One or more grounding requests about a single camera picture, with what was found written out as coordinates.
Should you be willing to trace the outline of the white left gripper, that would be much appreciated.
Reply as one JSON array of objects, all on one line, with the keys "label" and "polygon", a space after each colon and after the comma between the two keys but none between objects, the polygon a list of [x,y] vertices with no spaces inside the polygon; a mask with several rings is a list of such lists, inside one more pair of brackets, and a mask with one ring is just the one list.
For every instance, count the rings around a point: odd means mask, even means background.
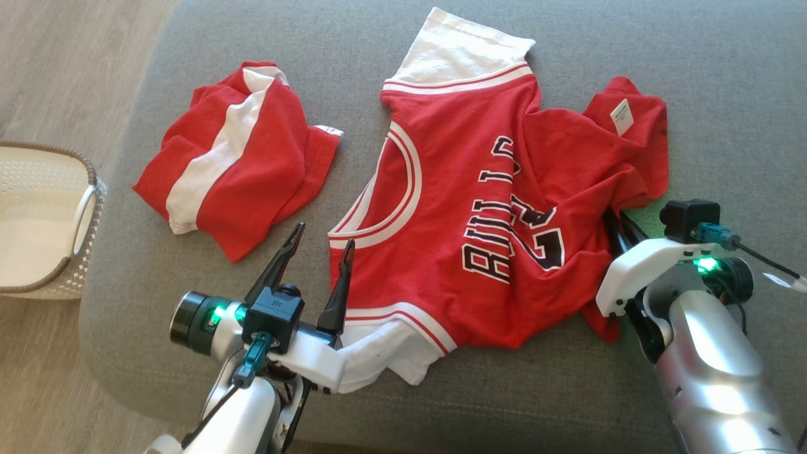
[{"label": "white left gripper", "polygon": [[[252,306],[266,288],[275,290],[279,287],[286,268],[305,234],[305,228],[305,222],[300,222],[294,227],[290,236],[246,294],[246,305]],[[351,238],[337,262],[338,276],[325,309],[319,316],[317,328],[309,323],[301,323],[285,353],[275,350],[268,353],[270,362],[280,364],[312,384],[331,392],[338,390],[345,373],[346,360],[337,350],[340,345],[337,334],[342,334],[345,328],[355,249],[355,241]]]}]

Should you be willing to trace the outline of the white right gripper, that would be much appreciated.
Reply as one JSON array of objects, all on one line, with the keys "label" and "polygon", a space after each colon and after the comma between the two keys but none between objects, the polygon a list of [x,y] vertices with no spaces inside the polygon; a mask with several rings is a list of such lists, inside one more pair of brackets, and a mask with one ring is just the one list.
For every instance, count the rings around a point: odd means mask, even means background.
[{"label": "white right gripper", "polygon": [[[603,317],[624,316],[625,304],[638,291],[679,262],[700,258],[699,244],[683,244],[667,238],[649,239],[624,211],[622,221],[614,211],[606,211],[603,226],[611,255],[619,256],[609,265],[596,294],[596,304]],[[639,244],[628,250],[626,238],[630,243]]]}]

